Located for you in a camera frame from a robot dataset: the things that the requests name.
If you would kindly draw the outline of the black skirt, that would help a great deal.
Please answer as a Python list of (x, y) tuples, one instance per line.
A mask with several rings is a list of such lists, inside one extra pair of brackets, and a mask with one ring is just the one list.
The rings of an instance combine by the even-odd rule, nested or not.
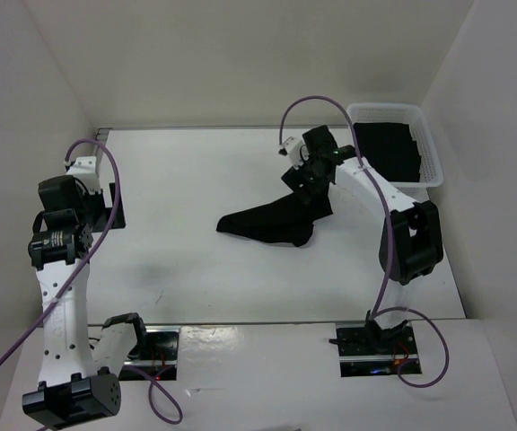
[(314, 232), (314, 222), (332, 216), (330, 200), (303, 204), (294, 193), (271, 203), (222, 216), (216, 226), (228, 233), (258, 242), (305, 245)]

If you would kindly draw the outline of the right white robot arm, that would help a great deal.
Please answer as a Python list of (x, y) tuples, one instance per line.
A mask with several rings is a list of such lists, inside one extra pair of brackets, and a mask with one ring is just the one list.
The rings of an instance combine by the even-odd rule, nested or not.
[(335, 185), (357, 198), (381, 223), (381, 287), (364, 322), (365, 345), (387, 353), (407, 326), (410, 290), (443, 259), (438, 209), (419, 202), (387, 181), (354, 145), (340, 146), (326, 126), (279, 141), (291, 164), (283, 182), (305, 204)]

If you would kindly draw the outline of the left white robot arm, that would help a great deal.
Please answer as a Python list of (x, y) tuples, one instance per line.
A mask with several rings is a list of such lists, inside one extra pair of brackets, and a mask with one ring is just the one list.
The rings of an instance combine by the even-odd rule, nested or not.
[(119, 413), (119, 374), (128, 357), (147, 353), (150, 337), (131, 312), (108, 318), (97, 344), (89, 341), (87, 285), (98, 244), (92, 236), (127, 225), (116, 184), (112, 207), (97, 181), (69, 174), (42, 181), (38, 193), (43, 209), (28, 253), (41, 292), (44, 345), (38, 387), (23, 394), (22, 410), (48, 430), (63, 430)]

